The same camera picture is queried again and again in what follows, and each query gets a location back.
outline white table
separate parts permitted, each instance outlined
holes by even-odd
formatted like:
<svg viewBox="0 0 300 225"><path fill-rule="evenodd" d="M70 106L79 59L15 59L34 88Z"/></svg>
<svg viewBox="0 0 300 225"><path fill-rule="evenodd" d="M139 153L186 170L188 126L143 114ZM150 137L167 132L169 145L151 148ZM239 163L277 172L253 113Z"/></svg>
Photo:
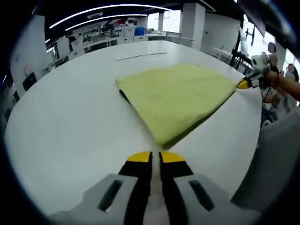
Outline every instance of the white table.
<svg viewBox="0 0 300 225"><path fill-rule="evenodd" d="M167 54L149 55L154 52ZM147 56L116 61L127 54ZM21 184L46 214L70 210L84 191L118 173L130 155L160 148L119 94L116 77L177 63L201 64L232 78L235 69L200 51L166 41L104 48L56 68L14 107L5 141ZM237 90L208 120L170 151L194 173L228 192L241 184L255 152L262 99L259 89Z"/></svg>

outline wall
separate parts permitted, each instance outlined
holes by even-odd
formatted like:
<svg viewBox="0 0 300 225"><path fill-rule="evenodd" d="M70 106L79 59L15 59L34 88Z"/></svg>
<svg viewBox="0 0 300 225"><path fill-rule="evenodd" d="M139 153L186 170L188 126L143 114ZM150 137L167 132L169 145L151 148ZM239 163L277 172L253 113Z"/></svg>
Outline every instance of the wall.
<svg viewBox="0 0 300 225"><path fill-rule="evenodd" d="M147 16L137 18L136 20L137 20L138 27L144 27L146 29L148 28L148 17Z"/></svg>
<svg viewBox="0 0 300 225"><path fill-rule="evenodd" d="M25 93L24 67L28 66L39 80L43 77L43 69L47 65L44 23L43 16L32 17L22 31L9 59L10 71L20 97Z"/></svg>
<svg viewBox="0 0 300 225"><path fill-rule="evenodd" d="M212 48L225 46L224 50L231 53L238 39L240 21L230 17L205 14L201 51L209 53Z"/></svg>

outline chair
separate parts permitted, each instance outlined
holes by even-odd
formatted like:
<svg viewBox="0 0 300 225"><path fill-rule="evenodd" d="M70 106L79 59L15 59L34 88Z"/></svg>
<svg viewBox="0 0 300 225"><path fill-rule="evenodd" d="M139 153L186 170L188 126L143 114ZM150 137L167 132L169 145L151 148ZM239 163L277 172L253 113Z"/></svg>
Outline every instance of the chair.
<svg viewBox="0 0 300 225"><path fill-rule="evenodd" d="M249 171L232 202L264 211L283 191L300 158L300 107L263 127Z"/></svg>
<svg viewBox="0 0 300 225"><path fill-rule="evenodd" d="M167 31L166 34L165 34L165 40L180 44L181 33L175 33L175 32L168 32Z"/></svg>

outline white cabinet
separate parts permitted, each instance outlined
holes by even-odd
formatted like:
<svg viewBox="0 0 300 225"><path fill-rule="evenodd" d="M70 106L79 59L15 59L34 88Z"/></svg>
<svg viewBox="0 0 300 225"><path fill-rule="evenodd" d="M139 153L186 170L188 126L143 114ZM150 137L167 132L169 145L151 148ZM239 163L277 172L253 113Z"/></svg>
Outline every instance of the white cabinet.
<svg viewBox="0 0 300 225"><path fill-rule="evenodd" d="M131 42L133 42L132 37L122 37L122 38L118 39L118 45L125 44L125 43L131 43Z"/></svg>
<svg viewBox="0 0 300 225"><path fill-rule="evenodd" d="M148 41L148 36L134 36L133 40L134 40L134 42Z"/></svg>

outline yellow towel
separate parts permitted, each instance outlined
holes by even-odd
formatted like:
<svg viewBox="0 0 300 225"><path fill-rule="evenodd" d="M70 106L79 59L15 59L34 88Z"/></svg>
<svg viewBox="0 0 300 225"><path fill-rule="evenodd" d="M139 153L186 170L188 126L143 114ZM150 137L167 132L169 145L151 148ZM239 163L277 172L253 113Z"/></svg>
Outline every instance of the yellow towel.
<svg viewBox="0 0 300 225"><path fill-rule="evenodd" d="M236 89L212 69L184 64L118 78L116 84L160 145L213 113Z"/></svg>

